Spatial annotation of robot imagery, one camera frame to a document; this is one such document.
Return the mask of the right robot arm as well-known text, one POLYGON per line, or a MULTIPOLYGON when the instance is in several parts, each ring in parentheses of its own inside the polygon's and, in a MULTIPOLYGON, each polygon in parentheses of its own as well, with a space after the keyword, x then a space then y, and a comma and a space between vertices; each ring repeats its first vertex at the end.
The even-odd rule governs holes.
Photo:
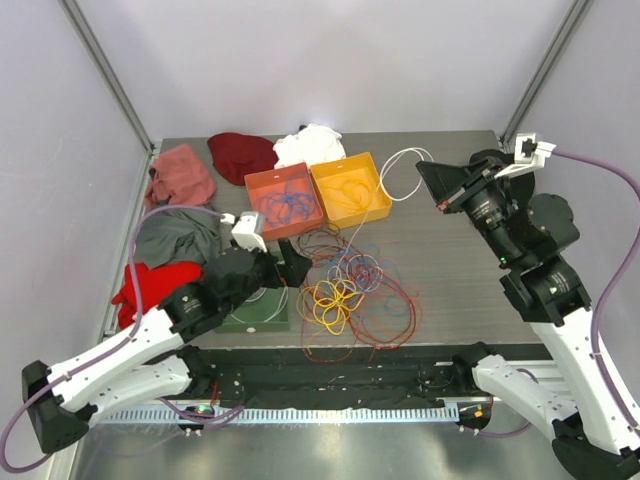
POLYGON ((560 398, 478 342, 453 358, 457 391, 490 394, 551 443, 575 479, 639 473, 639 406, 599 338, 597 313, 561 252, 579 237, 568 202, 555 194, 515 196, 523 155, 478 152, 467 165, 420 161, 416 169, 444 214, 464 213, 506 270, 503 292, 554 360, 570 395, 560 398))

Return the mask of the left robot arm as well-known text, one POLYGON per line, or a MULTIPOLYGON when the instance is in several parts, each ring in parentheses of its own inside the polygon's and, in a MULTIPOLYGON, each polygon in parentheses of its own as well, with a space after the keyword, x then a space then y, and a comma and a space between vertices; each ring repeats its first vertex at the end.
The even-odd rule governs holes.
POLYGON ((147 400, 205 397, 214 370, 192 340, 260 289, 301 286, 312 267, 290 241, 278 244, 278 254, 232 246, 113 337, 65 362, 24 367, 23 401, 41 451, 63 450, 108 415, 147 400))

